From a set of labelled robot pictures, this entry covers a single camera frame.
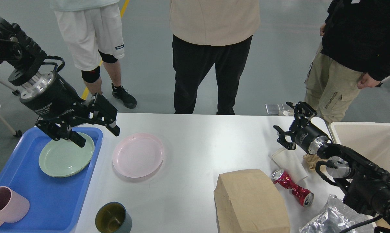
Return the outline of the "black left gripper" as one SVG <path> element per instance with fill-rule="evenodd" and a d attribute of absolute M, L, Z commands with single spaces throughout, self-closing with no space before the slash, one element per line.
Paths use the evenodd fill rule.
<path fill-rule="evenodd" d="M 85 123 L 105 126 L 114 136 L 120 135 L 117 108 L 99 93 L 91 97 L 87 108 L 85 100 L 57 72 L 42 74 L 22 92 L 20 102 L 38 115 L 35 126 L 54 141 L 65 139 L 83 148 L 86 139 L 71 127 Z"/>

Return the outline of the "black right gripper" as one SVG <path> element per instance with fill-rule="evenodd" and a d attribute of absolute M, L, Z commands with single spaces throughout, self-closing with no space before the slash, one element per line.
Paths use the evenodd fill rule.
<path fill-rule="evenodd" d="M 327 144 L 329 138 L 324 131 L 312 124 L 311 119 L 318 115 L 318 112 L 306 102 L 286 102 L 294 111 L 294 121 L 289 130 L 284 131 L 281 127 L 273 125 L 277 131 L 277 142 L 287 150 L 295 150 L 296 145 L 307 154 L 317 154 L 318 150 Z"/>

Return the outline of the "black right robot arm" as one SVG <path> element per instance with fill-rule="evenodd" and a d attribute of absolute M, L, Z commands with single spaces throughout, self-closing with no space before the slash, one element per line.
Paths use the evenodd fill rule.
<path fill-rule="evenodd" d="M 379 219 L 384 219 L 390 225 L 390 172 L 355 150 L 333 143 L 324 131 L 311 122 L 317 112 L 308 103 L 286 104 L 293 109 L 294 121 L 288 131 L 274 125 L 278 143 L 288 150 L 299 146 L 307 154 L 321 158 L 316 163 L 316 173 L 330 185 L 342 190 L 345 205 L 359 214 L 373 217 L 342 232 L 349 232 Z M 375 227 L 374 232 L 390 233 L 390 229 Z"/>

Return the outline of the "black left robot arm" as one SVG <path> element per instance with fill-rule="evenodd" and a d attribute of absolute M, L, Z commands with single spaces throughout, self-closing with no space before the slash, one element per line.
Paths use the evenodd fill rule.
<path fill-rule="evenodd" d="M 14 67 L 8 81 L 24 89 L 20 102 L 38 115 L 36 127 L 51 139 L 84 147 L 85 138 L 73 128 L 85 123 L 105 126 L 119 136 L 117 109 L 101 94 L 81 99 L 59 75 L 64 59 L 48 55 L 18 24 L 0 17 L 0 64 L 4 61 Z"/>

